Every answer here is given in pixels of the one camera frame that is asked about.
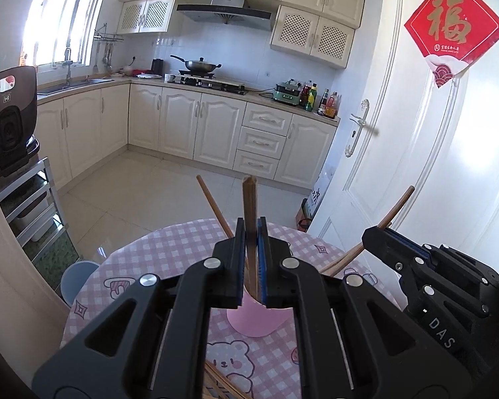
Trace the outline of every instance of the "bundle of chopsticks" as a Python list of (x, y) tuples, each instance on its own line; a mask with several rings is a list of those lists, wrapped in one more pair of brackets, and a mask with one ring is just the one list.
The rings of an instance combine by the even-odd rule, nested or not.
[[(207, 185), (201, 176), (196, 176), (207, 201), (216, 216), (220, 226), (224, 229), (228, 238), (233, 238), (234, 234), (222, 215), (216, 201), (214, 200)], [(414, 186), (410, 186), (398, 203), (378, 224), (380, 228), (386, 228), (391, 224), (405, 203), (410, 199), (414, 192)], [(257, 178), (254, 176), (244, 178), (242, 182), (242, 197), (244, 200), (244, 223), (246, 227), (246, 258), (244, 265), (244, 287), (246, 291), (255, 300), (259, 298), (259, 280), (257, 268)], [(337, 261), (333, 261), (319, 270), (320, 273), (327, 276), (336, 276), (345, 269), (357, 256), (364, 250), (362, 243), (359, 243)], [(213, 364), (205, 362), (203, 399), (214, 399), (208, 388), (214, 390), (221, 399), (228, 399), (224, 390), (228, 391), (236, 399), (250, 399), (245, 393), (242, 393), (231, 381), (229, 381)]]

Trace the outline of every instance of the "pink container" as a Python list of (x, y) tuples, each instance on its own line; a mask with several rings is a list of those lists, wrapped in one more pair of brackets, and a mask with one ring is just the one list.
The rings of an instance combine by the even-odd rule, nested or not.
[(264, 337), (275, 332), (283, 322), (294, 316), (292, 309), (267, 309), (244, 288), (242, 306), (227, 309), (227, 320), (240, 334), (247, 337)]

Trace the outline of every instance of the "backsplash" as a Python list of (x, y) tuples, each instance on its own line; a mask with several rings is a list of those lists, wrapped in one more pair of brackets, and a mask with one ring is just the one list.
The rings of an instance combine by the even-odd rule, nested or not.
[(243, 81), (247, 86), (267, 89), (290, 78), (305, 82), (311, 79), (319, 90), (331, 88), (337, 71), (333, 67), (309, 58), (281, 53), (270, 49), (271, 32), (234, 25), (197, 23), (184, 17), (181, 34), (167, 38), (160, 34), (134, 34), (115, 49), (113, 62), (149, 69), (152, 59), (165, 61), (165, 71), (185, 69), (185, 65), (170, 55), (185, 60), (199, 60), (221, 64), (217, 77)]

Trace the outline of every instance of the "lattice cabinet door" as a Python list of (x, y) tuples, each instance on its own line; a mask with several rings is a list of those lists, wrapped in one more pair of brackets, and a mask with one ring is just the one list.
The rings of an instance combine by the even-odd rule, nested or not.
[(311, 55), (346, 67), (355, 30), (330, 19), (320, 18)]
[(124, 3), (117, 34), (138, 33), (144, 12), (145, 0)]
[(168, 24), (176, 0), (148, 0), (140, 33), (162, 33), (168, 31)]
[(270, 42), (271, 47), (310, 54), (318, 26), (318, 18), (318, 15), (281, 6), (275, 21)]

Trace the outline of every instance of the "pink gingham tablecloth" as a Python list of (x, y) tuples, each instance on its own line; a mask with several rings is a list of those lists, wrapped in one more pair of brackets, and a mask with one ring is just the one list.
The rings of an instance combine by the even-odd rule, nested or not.
[[(292, 255), (322, 268), (343, 252), (323, 240), (284, 226), (268, 224), (272, 237), (290, 244)], [(117, 250), (87, 280), (70, 310), (61, 346), (72, 339), (136, 279), (146, 273), (161, 278), (182, 274), (212, 255), (226, 238), (216, 219), (201, 219), (152, 232)], [(341, 273), (356, 271), (395, 304), (388, 289), (362, 264), (353, 261)], [(207, 358), (242, 391), (254, 398), (301, 398), (294, 318), (263, 338), (236, 332), (226, 311), (211, 310)]]

